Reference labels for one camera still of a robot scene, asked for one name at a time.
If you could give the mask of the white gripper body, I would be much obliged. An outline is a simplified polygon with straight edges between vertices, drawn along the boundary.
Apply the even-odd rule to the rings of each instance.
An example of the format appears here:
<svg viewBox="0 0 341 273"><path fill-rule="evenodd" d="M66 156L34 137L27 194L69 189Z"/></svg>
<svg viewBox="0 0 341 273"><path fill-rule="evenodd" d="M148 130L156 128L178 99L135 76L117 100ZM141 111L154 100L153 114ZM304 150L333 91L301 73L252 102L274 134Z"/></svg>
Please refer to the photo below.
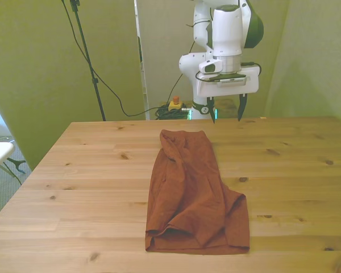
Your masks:
<svg viewBox="0 0 341 273"><path fill-rule="evenodd" d="M219 97L256 93L259 90L259 66L242 67L238 73L222 75L197 72L196 91L200 97Z"/></svg>

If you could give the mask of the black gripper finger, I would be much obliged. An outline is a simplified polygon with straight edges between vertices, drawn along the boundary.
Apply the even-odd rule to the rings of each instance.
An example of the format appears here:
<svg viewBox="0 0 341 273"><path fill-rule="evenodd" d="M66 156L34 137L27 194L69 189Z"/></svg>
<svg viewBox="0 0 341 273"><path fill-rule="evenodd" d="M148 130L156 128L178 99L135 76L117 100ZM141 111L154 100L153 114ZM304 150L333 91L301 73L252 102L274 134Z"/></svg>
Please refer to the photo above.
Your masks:
<svg viewBox="0 0 341 273"><path fill-rule="evenodd" d="M247 95L240 94L239 95L239 107L238 107L238 121L242 119L243 113L246 108L246 104L247 104Z"/></svg>
<svg viewBox="0 0 341 273"><path fill-rule="evenodd" d="M214 98L208 97L207 98L207 107L209 109L209 113L213 123L215 123L215 111L214 111Z"/></svg>

